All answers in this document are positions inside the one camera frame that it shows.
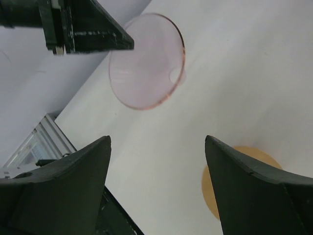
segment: pink glass disc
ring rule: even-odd
[[[134,18],[126,31],[134,39],[134,50],[111,53],[111,87],[126,106],[150,109],[165,101],[182,79],[182,36],[172,21],[153,13]]]

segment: white wall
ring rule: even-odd
[[[100,0],[124,24],[151,0]],[[46,113],[63,109],[106,56],[53,56],[42,29],[0,28],[0,166]]]

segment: white surface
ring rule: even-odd
[[[124,24],[150,0],[100,0]],[[46,113],[62,110],[106,53],[53,56],[42,29],[0,27],[0,166]]]
[[[187,80],[133,111],[114,97],[105,59],[57,124],[78,149],[111,136],[107,187],[145,234],[221,235],[201,193],[206,135],[313,177],[313,1],[154,0],[145,12],[180,28]]]

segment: transparent circular disc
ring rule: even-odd
[[[110,83],[116,97],[133,109],[151,109],[165,101],[182,79],[185,48],[176,25],[149,13],[126,25],[134,50],[113,51]]]

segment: white backdrop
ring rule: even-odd
[[[313,177],[313,1],[153,0],[145,12],[180,28],[186,81],[133,111],[114,97],[106,58],[57,124],[78,149],[111,136],[107,187],[145,234],[221,235],[201,192],[206,135]]]

